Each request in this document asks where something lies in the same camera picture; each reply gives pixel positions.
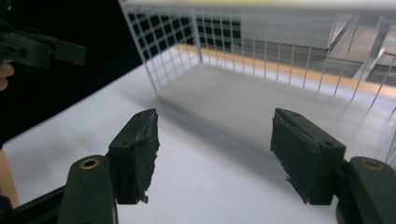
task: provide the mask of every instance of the dark background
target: dark background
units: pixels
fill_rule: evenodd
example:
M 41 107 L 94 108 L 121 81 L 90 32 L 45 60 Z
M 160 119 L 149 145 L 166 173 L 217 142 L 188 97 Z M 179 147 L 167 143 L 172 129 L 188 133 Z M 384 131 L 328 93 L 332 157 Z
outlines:
M 141 64 L 117 0 L 14 0 L 4 20 L 85 46 L 87 58 L 84 66 L 52 61 L 35 72 L 16 65 L 0 92 L 0 144 Z

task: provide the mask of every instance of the white tabletop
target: white tabletop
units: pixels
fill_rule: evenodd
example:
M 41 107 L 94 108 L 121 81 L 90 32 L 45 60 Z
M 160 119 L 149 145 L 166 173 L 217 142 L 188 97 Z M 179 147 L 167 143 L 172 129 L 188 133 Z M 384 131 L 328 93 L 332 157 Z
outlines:
M 4 145 L 21 203 L 64 185 L 73 162 L 104 155 L 152 107 L 161 146 L 148 204 L 120 205 L 120 223 L 336 223 L 335 203 L 304 205 L 275 157 L 161 104 L 142 67 Z

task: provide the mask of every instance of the brass screw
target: brass screw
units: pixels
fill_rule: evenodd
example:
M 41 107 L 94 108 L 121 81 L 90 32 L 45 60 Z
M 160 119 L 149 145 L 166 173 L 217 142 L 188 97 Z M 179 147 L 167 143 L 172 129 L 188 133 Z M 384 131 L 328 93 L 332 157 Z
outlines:
M 89 158 L 89 159 L 87 159 L 85 161 L 82 161 L 79 164 L 79 168 L 81 170 L 91 170 L 91 169 L 95 168 L 96 166 L 98 166 L 99 163 L 100 163 L 99 159 Z
M 370 170 L 382 171 L 385 169 L 385 166 L 381 162 L 375 160 L 361 159 L 361 164 Z

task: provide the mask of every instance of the human finger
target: human finger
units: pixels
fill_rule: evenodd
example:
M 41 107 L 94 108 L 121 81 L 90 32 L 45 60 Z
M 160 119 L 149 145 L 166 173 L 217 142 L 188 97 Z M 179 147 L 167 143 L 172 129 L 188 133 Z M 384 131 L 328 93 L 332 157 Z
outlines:
M 0 91 L 3 91 L 8 85 L 8 81 L 5 77 L 0 77 Z
M 15 69 L 11 63 L 0 64 L 0 77 L 10 77 L 14 74 Z

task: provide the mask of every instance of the wooden floor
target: wooden floor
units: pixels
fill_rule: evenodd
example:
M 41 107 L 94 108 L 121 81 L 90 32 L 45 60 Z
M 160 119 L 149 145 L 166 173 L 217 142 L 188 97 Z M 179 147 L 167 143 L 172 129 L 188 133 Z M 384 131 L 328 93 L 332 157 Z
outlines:
M 3 150 L 0 150 L 0 195 L 7 196 L 11 200 L 12 207 L 19 205 L 17 191 Z
M 190 51 L 197 51 L 197 48 L 191 45 L 177 45 L 178 49 L 190 50 Z M 380 90 L 381 95 L 396 98 L 396 88 L 390 85 L 383 85 L 381 88 L 380 83 L 372 82 L 372 81 L 361 81 L 359 82 L 357 79 L 351 77 L 340 77 L 337 74 L 330 74 L 315 71 L 315 70 L 308 70 L 306 71 L 305 68 L 293 66 L 290 68 L 288 64 L 280 64 L 272 63 L 260 59 L 253 59 L 251 57 L 245 56 L 242 57 L 241 55 L 231 54 L 229 52 L 223 51 L 216 51 L 214 49 L 202 49 L 202 53 L 204 55 L 209 55 L 211 57 L 218 57 L 220 59 L 225 59 L 230 62 L 235 63 L 242 63 L 246 65 L 251 65 L 260 68 L 266 68 L 269 70 L 276 71 L 277 69 L 279 72 L 288 74 L 291 71 L 293 76 L 297 77 L 305 77 L 311 80 L 320 81 L 322 80 L 325 83 L 334 84 L 336 85 L 339 83 L 342 87 L 348 87 L 351 89 L 355 89 L 359 85 L 359 90 L 361 91 L 368 91 L 371 93 L 377 93 Z

